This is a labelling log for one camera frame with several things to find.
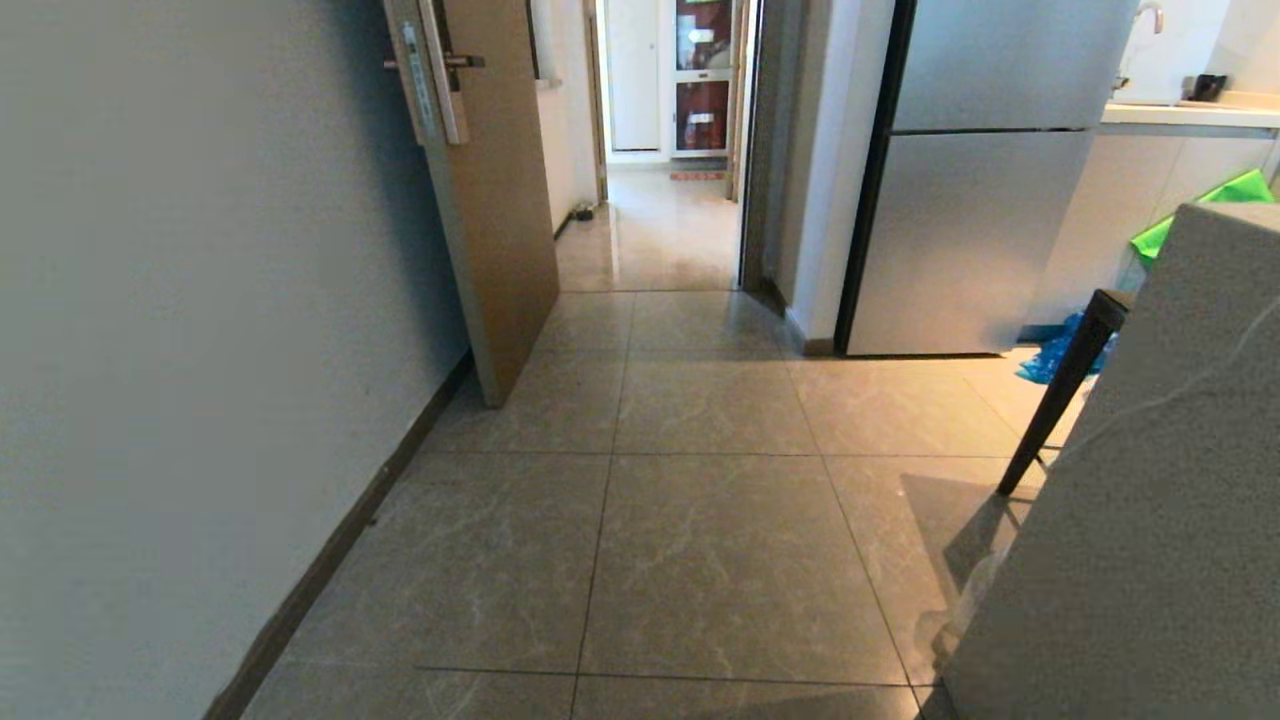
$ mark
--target chair leg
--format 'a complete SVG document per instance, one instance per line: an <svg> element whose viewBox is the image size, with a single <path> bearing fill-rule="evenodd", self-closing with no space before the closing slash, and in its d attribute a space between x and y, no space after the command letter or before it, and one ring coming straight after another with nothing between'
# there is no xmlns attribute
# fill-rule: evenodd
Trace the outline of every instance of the chair leg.
<svg viewBox="0 0 1280 720"><path fill-rule="evenodd" d="M1080 383L1088 377L1093 361L1102 352L1102 348L1106 347L1107 340L1111 338L1111 327L1102 322L1098 313L1098 304L1103 301L1097 295L1089 301L1075 338L1071 340L1062 363L1057 366L1057 372L1053 373L1053 379L1050 380L1048 388L1044 389L1044 397L1041 398L1041 404L1036 409L1036 415L1027 427L1027 432L1023 433L1023 441L1018 443L1018 450L1014 452L1012 460L1009 461L1009 468L1005 469L1005 477L1000 480L1000 487L996 488L997 493L1004 496L1011 495L1018 483L1021 482L1027 468L1036 460L1036 454L1039 452L1044 441L1048 439L1050 433L1053 432L1059 418L1062 416L1066 406L1075 397L1075 391L1080 388Z"/></svg>

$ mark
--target white door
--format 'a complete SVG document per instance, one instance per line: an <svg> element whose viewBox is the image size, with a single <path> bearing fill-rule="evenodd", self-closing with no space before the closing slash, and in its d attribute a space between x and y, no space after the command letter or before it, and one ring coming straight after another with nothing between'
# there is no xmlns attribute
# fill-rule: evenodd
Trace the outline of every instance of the white door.
<svg viewBox="0 0 1280 720"><path fill-rule="evenodd" d="M658 8L653 0L607 0L613 150L658 150Z"/></svg>

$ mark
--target stainless steel refrigerator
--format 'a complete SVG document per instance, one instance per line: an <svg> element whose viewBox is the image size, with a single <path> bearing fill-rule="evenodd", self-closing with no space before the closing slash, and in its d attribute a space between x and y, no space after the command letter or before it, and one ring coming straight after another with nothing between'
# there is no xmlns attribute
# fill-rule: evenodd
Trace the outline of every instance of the stainless steel refrigerator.
<svg viewBox="0 0 1280 720"><path fill-rule="evenodd" d="M899 0L837 348L1012 347L1137 1Z"/></svg>

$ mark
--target kitchen cabinet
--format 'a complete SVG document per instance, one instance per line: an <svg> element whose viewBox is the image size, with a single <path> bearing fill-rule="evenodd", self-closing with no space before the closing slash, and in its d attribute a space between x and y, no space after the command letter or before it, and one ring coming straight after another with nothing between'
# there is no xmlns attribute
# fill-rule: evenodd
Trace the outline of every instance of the kitchen cabinet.
<svg viewBox="0 0 1280 720"><path fill-rule="evenodd" d="M1180 204L1263 168L1275 143L1276 131L1265 128L1103 124L1041 275L1027 331L1060 324L1096 288L1133 290L1143 273L1129 238Z"/></svg>

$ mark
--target marble tile floor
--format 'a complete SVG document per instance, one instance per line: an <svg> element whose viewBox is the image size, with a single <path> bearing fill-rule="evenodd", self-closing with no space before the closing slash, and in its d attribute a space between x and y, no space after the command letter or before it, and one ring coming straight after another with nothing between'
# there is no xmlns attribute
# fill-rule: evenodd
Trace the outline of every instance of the marble tile floor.
<svg viewBox="0 0 1280 720"><path fill-rule="evenodd" d="M568 292L730 290L737 279L737 204L722 181L609 167L609 202L556 243Z"/></svg>
<svg viewBox="0 0 1280 720"><path fill-rule="evenodd" d="M781 329L740 292L564 293L503 410L474 380L447 409L247 717L954 717L951 612L1043 482L992 497L1025 351L804 359Z"/></svg>

